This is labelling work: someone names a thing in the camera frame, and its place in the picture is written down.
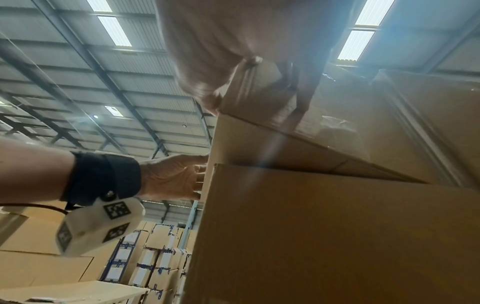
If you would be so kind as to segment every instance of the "black cable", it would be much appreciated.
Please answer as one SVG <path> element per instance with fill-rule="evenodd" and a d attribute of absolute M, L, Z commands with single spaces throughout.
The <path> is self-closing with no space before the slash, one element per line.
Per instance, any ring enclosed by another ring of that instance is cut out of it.
<path fill-rule="evenodd" d="M 42 205 L 42 204 L 30 204 L 30 203 L 21 203 L 21 204 L 15 204 L 15 203 L 0 203 L 0 207 L 33 207 L 33 208 L 44 208 L 44 209 L 50 209 L 53 211 L 58 211 L 63 213 L 64 215 L 67 215 L 69 212 L 66 210 L 63 210 L 58 207 L 50 206 L 50 205 Z"/>

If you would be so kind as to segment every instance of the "qr-like marker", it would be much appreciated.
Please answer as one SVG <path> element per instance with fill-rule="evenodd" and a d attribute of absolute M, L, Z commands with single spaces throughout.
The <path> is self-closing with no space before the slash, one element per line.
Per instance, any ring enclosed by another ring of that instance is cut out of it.
<path fill-rule="evenodd" d="M 69 230 L 66 222 L 63 222 L 60 229 L 56 234 L 56 238 L 60 243 L 60 247 L 63 251 L 66 251 L 70 242 L 72 241 L 72 233 Z"/>
<path fill-rule="evenodd" d="M 130 223 L 126 223 L 120 225 L 118 227 L 110 229 L 107 233 L 105 238 L 103 239 L 103 243 L 113 240 L 114 238 L 120 237 L 125 234 L 125 231 L 129 227 Z"/>
<path fill-rule="evenodd" d="M 131 214 L 130 209 L 124 202 L 116 202 L 103 206 L 110 219 L 116 219 Z"/>

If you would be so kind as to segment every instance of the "wrist strap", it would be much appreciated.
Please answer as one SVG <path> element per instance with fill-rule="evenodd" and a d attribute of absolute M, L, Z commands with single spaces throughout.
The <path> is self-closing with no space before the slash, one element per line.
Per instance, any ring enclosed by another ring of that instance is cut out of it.
<path fill-rule="evenodd" d="M 75 166 L 60 199 L 68 205 L 90 206 L 98 198 L 124 199 L 140 191 L 140 165 L 133 158 L 91 152 L 72 154 Z"/>

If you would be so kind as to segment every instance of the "warehouse ceiling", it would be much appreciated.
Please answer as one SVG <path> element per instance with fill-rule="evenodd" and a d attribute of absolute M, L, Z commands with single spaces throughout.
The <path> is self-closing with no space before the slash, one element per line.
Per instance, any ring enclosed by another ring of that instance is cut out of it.
<path fill-rule="evenodd" d="M 480 1 L 357 7 L 338 65 L 480 80 Z M 145 160 L 208 153 L 215 125 L 175 83 L 153 0 L 0 0 L 1 135 Z"/>

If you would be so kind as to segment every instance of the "ceiling light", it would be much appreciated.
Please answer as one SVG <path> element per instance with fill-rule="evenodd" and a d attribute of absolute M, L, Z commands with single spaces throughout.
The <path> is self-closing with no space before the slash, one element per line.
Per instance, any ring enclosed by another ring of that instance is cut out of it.
<path fill-rule="evenodd" d="M 94 12 L 112 13 L 107 0 L 87 0 Z"/>
<path fill-rule="evenodd" d="M 127 35 L 125 34 L 124 30 L 120 26 L 119 21 L 115 17 L 105 17 L 105 16 L 98 16 L 101 24 L 106 29 L 108 34 L 110 35 L 113 42 L 119 47 L 131 47 L 132 44 L 128 39 Z"/>
<path fill-rule="evenodd" d="M 357 61 L 372 39 L 374 32 L 352 31 L 338 56 L 339 60 Z"/>
<path fill-rule="evenodd" d="M 123 117 L 120 111 L 116 107 L 105 106 L 105 108 L 113 115 L 117 117 Z"/>
<path fill-rule="evenodd" d="M 374 26 L 378 27 L 395 0 L 367 0 L 356 26 Z"/>

